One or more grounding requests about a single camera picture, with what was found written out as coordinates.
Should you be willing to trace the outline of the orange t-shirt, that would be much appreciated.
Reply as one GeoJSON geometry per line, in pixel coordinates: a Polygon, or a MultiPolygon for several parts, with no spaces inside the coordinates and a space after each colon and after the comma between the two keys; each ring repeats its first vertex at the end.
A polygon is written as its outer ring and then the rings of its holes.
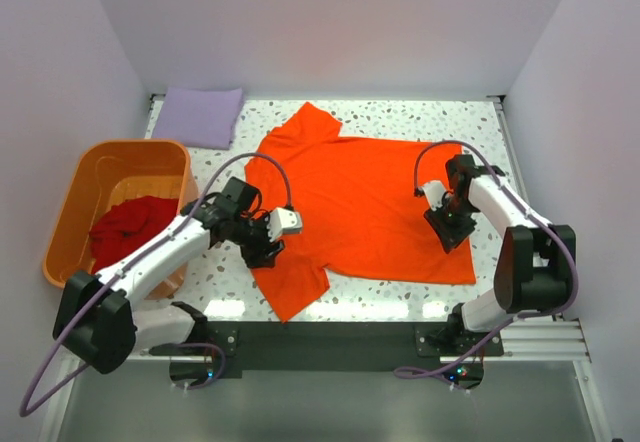
{"type": "Polygon", "coordinates": [[[266,208],[291,199],[303,230],[285,240],[272,269],[252,274],[283,322],[329,289],[327,274],[445,285],[476,281],[471,248],[452,253],[423,217],[415,181],[446,181],[445,164],[460,154],[447,144],[343,137],[342,124],[310,103],[261,142],[245,166],[266,208]]]}

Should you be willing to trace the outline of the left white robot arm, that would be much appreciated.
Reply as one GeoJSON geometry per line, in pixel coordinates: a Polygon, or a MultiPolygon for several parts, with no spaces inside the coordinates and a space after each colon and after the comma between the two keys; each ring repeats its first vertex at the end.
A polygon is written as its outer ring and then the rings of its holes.
{"type": "Polygon", "coordinates": [[[169,275],[218,243],[238,246],[250,269],[274,267],[284,236],[300,232],[303,224],[292,205],[258,212],[253,204],[260,197],[256,187],[233,177],[222,191],[185,206],[129,256],[97,274],[73,274],[63,290],[55,340],[101,374],[136,351],[204,342],[207,318],[192,306],[138,306],[169,275]]]}

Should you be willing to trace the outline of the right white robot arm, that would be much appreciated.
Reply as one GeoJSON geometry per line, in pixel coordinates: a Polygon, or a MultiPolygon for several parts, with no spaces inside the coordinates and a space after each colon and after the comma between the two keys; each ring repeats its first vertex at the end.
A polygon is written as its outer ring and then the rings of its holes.
{"type": "Polygon", "coordinates": [[[463,154],[447,161],[445,169],[446,183],[432,180],[414,190],[429,204],[424,218],[444,252],[453,253],[471,236],[477,214],[491,223],[501,247],[492,288],[455,306],[442,328],[425,334],[427,343],[439,351],[456,350],[467,337],[569,303],[575,287],[574,230],[531,209],[495,165],[478,165],[463,154]]]}

